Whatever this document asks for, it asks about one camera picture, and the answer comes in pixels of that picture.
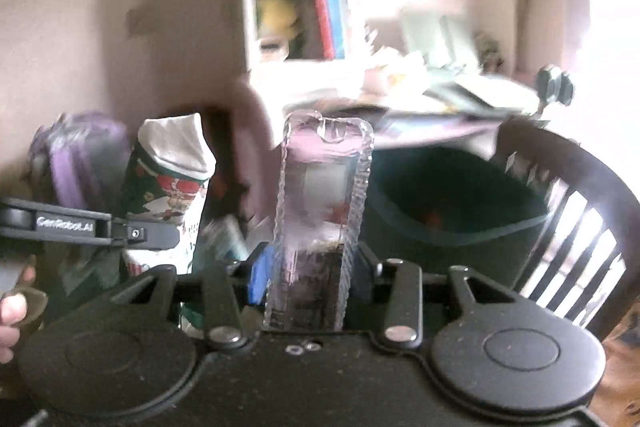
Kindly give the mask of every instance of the purple bag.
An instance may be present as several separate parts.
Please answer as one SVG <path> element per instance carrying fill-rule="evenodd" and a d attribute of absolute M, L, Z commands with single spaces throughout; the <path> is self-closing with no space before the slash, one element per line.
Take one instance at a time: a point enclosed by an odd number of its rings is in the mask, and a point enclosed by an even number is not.
<path fill-rule="evenodd" d="M 123 123 L 98 112 L 63 114 L 31 143 L 34 199 L 114 213 L 130 152 Z"/>

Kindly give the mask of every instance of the blue object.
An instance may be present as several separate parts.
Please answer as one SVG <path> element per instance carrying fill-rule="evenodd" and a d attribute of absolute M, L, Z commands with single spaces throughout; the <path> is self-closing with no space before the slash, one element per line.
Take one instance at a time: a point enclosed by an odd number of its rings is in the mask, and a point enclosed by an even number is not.
<path fill-rule="evenodd" d="M 271 276 L 271 266 L 273 266 L 273 247 L 269 245 L 262 250 L 251 269 L 249 286 L 246 289 L 250 305 L 258 305 L 262 302 Z"/>
<path fill-rule="evenodd" d="M 334 44 L 335 58 L 344 58 L 344 38 L 342 34 L 340 1 L 326 0 L 326 4 L 329 10 L 329 26 L 331 26 L 331 40 Z"/>

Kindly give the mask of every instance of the chair back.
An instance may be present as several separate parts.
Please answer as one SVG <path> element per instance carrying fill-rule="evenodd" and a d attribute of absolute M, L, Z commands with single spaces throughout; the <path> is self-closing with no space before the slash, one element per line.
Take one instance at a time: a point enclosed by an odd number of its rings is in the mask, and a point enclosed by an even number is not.
<path fill-rule="evenodd" d="M 640 203 L 577 143 L 510 120 L 492 161 L 551 213 L 515 289 L 604 339 L 640 295 Z"/>

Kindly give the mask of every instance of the wooden chair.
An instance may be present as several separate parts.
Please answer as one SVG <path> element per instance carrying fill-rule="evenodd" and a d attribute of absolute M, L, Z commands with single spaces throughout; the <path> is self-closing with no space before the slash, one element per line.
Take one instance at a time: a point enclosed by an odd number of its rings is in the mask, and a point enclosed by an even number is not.
<path fill-rule="evenodd" d="M 510 120 L 500 126 L 492 161 L 504 167 L 505 172 L 542 191 L 548 202 L 560 192 L 558 204 L 552 205 L 547 226 L 515 289 L 522 291 L 528 286 L 529 298 L 535 301 L 547 291 L 546 300 L 549 285 L 559 274 L 562 283 L 558 286 L 556 281 L 558 288 L 545 307 L 558 313 L 570 292 L 573 298 L 579 293 L 570 309 L 558 314 L 576 323 L 582 320 L 582 325 L 603 340 L 640 295 L 640 203 L 611 169 L 577 143 L 528 121 Z M 558 240 L 558 223 L 567 201 L 575 193 L 584 197 L 586 206 L 566 238 Z M 593 211 L 602 218 L 602 225 L 594 231 L 587 247 L 575 251 L 574 241 L 584 217 Z M 593 274 L 585 280 L 585 268 L 592 257 L 594 261 L 599 260 L 593 253 L 607 230 L 615 239 L 615 247 L 597 269 L 594 270 L 591 264 Z M 603 282 L 609 279 L 610 283 L 611 279 L 607 274 L 612 271 L 618 274 L 622 269 L 622 276 L 606 295 Z"/>

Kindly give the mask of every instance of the blue book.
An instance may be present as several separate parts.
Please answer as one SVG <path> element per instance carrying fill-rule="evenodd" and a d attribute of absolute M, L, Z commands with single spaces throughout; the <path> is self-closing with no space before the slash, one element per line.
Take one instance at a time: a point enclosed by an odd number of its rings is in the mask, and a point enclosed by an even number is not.
<path fill-rule="evenodd" d="M 329 26 L 331 28 L 331 40 L 334 45 L 335 58 L 344 58 L 344 36 L 342 28 L 342 15 L 340 13 L 340 0 L 326 0 L 329 9 Z"/>

